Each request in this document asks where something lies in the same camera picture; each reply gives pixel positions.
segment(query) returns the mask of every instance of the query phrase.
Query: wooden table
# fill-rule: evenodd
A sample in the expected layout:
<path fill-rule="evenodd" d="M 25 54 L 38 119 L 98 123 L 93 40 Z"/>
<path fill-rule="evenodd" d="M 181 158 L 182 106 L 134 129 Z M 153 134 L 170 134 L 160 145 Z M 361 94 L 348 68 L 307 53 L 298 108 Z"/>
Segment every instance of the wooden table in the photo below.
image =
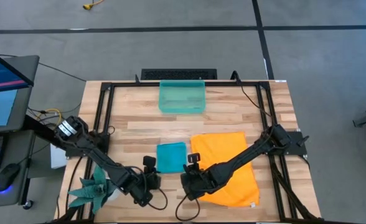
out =
<path fill-rule="evenodd" d="M 103 81 L 86 83 L 82 105 L 79 112 L 89 127 L 93 127 L 96 106 Z M 270 81 L 271 93 L 278 122 L 287 130 L 298 129 L 293 104 L 286 82 Z M 254 87 L 244 87 L 246 93 L 257 102 Z M 124 166 L 143 167 L 143 156 L 156 157 L 157 144 L 184 141 L 190 149 L 190 137 L 201 133 L 227 133 L 244 131 L 248 145 L 258 139 L 262 132 L 260 111 L 246 98 L 240 87 L 207 86 L 207 105 L 203 114 L 164 115 L 158 109 L 158 87 L 118 87 L 115 89 L 110 125 L 115 127 L 111 136 L 108 155 Z M 268 108 L 266 94 L 263 93 L 265 108 Z M 104 120 L 105 97 L 101 122 Z M 65 198 L 76 158 L 68 161 L 60 191 L 60 216 L 65 213 Z M 286 156 L 291 185 L 309 211 L 320 216 L 314 193 L 312 179 L 307 164 L 298 156 Z M 79 177 L 83 177 L 86 158 L 83 158 L 75 173 L 72 189 L 81 188 Z M 273 222 L 278 221 L 275 193 L 271 171 L 266 156 L 259 156 L 252 162 L 255 178 L 260 188 L 260 205 L 250 207 L 224 207 L 208 202 L 201 202 L 200 215 L 193 222 Z M 161 187 L 164 189 L 169 203 L 164 211 L 157 211 L 149 206 L 140 207 L 133 203 L 130 195 L 121 194 L 116 200 L 107 202 L 95 216 L 95 222 L 177 222 L 175 209 L 183 198 L 179 174 L 163 174 Z M 151 203 L 163 207 L 164 197 L 154 191 Z M 75 197 L 70 196 L 69 203 Z M 284 208 L 290 217 L 288 201 L 282 190 Z M 195 202 L 186 200 L 179 209 L 179 216 L 189 218 L 195 215 Z"/>

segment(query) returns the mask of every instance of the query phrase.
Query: teal plastic bin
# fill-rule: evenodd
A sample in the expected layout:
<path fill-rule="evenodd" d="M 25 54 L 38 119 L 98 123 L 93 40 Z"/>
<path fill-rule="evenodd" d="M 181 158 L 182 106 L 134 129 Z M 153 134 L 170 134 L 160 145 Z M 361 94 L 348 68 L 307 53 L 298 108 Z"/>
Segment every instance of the teal plastic bin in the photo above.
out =
<path fill-rule="evenodd" d="M 163 113 L 202 113 L 205 109 L 205 82 L 203 80 L 161 80 L 159 109 Z"/>

